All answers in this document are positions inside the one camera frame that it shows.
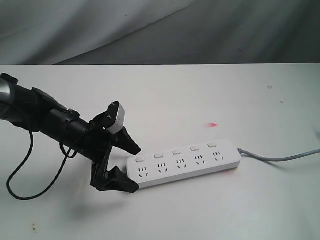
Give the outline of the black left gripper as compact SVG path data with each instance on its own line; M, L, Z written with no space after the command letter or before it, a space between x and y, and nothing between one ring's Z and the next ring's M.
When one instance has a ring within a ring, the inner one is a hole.
M115 135L110 134L107 131L107 113L103 112L88 122L85 133L86 142L93 151L90 185L100 192L119 191L133 194L139 190L139 185L117 166L107 170L113 146L129 154L141 152L126 127L123 126Z

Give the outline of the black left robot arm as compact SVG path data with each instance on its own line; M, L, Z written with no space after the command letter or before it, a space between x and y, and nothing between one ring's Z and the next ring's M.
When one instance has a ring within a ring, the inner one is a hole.
M1 120L27 130L32 144L37 132L57 141L65 159L80 154L91 160L90 184L98 191L134 193L139 189L117 166L107 170L114 147L132 155L141 151L124 126L125 110L118 101L86 122L44 91L24 88L18 82L6 73L0 75Z

